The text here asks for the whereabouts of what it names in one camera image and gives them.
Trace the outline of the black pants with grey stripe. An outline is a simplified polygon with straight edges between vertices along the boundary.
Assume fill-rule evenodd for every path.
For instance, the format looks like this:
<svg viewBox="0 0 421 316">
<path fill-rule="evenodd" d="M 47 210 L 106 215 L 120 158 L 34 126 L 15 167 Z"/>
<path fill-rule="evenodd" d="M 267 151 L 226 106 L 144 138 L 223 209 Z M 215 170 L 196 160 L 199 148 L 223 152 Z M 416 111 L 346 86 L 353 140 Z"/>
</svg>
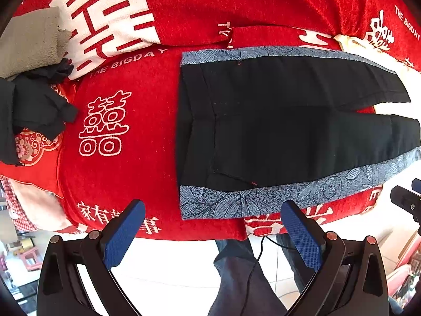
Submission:
<svg viewBox="0 0 421 316">
<path fill-rule="evenodd" d="M 182 55 L 176 130 L 181 216 L 245 218 L 329 203 L 420 160 L 420 123 L 368 113 L 408 103 L 362 56 L 295 46 Z"/>
</svg>

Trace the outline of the red checkered cloth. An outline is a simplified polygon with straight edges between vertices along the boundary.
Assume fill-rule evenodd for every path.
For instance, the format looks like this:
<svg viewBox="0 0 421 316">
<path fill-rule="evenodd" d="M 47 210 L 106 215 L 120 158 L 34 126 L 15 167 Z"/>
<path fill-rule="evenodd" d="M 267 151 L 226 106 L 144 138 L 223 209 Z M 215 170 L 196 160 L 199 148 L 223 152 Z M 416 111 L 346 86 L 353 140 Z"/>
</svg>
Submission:
<svg viewBox="0 0 421 316">
<path fill-rule="evenodd" d="M 21 203 L 16 197 L 9 179 L 1 177 L 1 190 L 5 193 L 6 205 L 16 229 L 27 232 L 36 232 L 38 228 L 28 219 Z"/>
</svg>

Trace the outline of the folded black garment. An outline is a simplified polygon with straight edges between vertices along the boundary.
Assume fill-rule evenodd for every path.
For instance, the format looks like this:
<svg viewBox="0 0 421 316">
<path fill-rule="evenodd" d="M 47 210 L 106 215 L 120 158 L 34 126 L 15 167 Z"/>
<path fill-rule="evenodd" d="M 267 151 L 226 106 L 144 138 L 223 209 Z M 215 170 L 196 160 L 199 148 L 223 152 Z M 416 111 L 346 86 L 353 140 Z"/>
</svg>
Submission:
<svg viewBox="0 0 421 316">
<path fill-rule="evenodd" d="M 1 162 L 19 165 L 15 136 L 27 129 L 53 141 L 76 119 L 78 109 L 51 88 L 73 71 L 70 60 L 1 79 Z"/>
</svg>

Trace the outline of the red wedding blanket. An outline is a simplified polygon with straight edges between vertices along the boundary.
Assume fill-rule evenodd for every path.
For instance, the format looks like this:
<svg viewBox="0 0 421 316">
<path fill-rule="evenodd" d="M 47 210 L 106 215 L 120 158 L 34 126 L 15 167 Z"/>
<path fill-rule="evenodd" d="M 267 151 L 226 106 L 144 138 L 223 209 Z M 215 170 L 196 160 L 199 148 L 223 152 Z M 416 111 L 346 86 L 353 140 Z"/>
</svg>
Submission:
<svg viewBox="0 0 421 316">
<path fill-rule="evenodd" d="M 138 236 L 246 236 L 285 200 L 351 209 L 354 195 L 420 160 L 420 124 L 392 70 L 344 52 L 357 36 L 403 65 L 420 39 L 403 0 L 23 0 L 71 33 L 78 111 L 55 141 L 25 132 L 1 178 L 50 197 L 69 225 L 104 228 L 134 198 Z"/>
</svg>

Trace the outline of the folded beige garment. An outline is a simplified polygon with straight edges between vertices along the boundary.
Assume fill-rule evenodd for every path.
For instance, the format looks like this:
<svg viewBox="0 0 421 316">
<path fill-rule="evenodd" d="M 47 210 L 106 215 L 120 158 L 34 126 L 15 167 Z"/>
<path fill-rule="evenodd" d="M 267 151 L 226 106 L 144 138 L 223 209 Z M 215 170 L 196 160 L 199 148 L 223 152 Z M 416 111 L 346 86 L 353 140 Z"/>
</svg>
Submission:
<svg viewBox="0 0 421 316">
<path fill-rule="evenodd" d="M 11 18 L 1 34 L 1 78 L 60 63 L 71 37 L 60 21 L 58 7 Z"/>
</svg>

